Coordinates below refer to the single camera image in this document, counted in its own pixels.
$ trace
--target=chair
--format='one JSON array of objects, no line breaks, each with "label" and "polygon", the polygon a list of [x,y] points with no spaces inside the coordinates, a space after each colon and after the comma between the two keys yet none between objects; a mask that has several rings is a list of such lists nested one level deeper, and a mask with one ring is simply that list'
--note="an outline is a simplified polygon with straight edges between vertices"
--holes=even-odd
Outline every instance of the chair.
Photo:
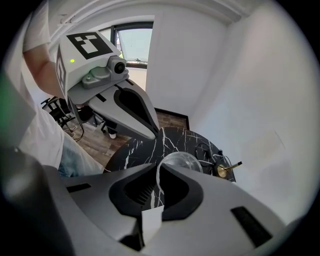
[{"label": "chair", "polygon": [[44,110],[46,107],[48,107],[51,111],[49,114],[53,117],[53,119],[63,128],[66,126],[68,130],[72,133],[73,131],[69,128],[68,122],[75,119],[74,116],[67,116],[67,114],[70,114],[70,110],[68,108],[67,102],[65,99],[53,97],[53,98],[47,98],[41,104],[44,104],[42,109]]}]

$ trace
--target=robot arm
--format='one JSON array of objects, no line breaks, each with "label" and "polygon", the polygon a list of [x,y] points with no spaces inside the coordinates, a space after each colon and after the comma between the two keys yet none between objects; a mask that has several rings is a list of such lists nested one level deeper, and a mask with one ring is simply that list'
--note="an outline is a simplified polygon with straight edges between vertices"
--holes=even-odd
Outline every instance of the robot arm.
[{"label": "robot arm", "polygon": [[[80,123],[99,117],[117,132],[136,139],[158,136],[156,111],[144,90],[129,80],[127,61],[100,32],[60,38],[56,72],[68,105]],[[92,115],[81,117],[76,105],[86,105]]]}]

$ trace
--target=black marble table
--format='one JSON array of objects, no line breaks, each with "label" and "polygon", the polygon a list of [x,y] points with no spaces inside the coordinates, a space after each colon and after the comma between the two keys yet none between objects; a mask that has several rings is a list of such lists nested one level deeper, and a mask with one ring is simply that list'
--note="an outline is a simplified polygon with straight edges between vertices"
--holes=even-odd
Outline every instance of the black marble table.
[{"label": "black marble table", "polygon": [[[114,172],[147,163],[159,164],[164,157],[178,151],[195,156],[201,163],[203,175],[217,176],[212,168],[213,161],[208,158],[208,151],[211,155],[218,155],[219,149],[198,133],[178,127],[161,127],[156,140],[128,140],[114,153],[105,168]],[[229,166],[221,156],[215,156],[214,160],[218,165]],[[232,170],[225,179],[236,181]],[[143,210],[159,207],[163,205],[163,201],[164,196],[160,195],[159,188],[155,186]]]}]

